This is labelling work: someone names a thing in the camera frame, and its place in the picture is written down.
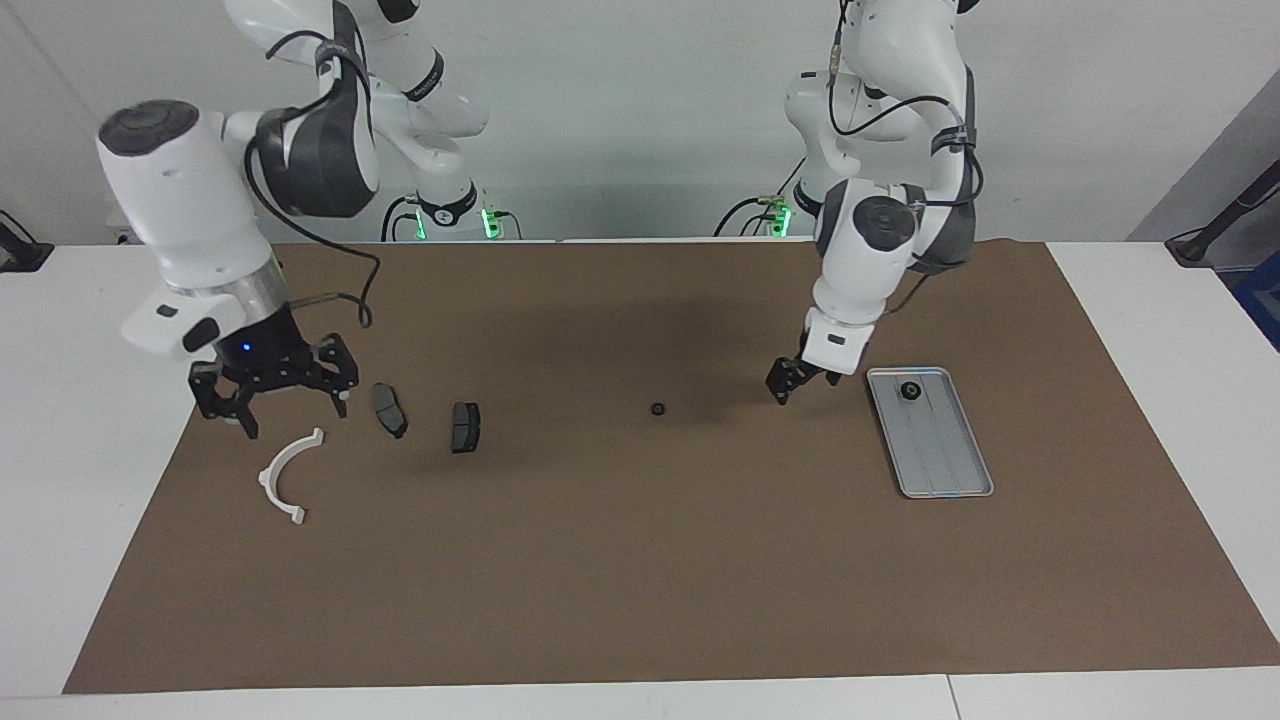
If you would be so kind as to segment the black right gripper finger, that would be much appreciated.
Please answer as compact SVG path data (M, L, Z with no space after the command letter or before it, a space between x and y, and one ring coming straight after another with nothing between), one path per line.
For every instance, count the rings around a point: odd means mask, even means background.
M312 346L312 388L324 392L339 419L348 416L348 398L360 383L358 364L340 334L325 334Z
M218 389L221 380L230 383L229 395L221 395ZM251 410L257 393L252 383L225 375L220 364L191 364L189 388L205 419L221 419L239 427L248 439L259 438L259 423Z

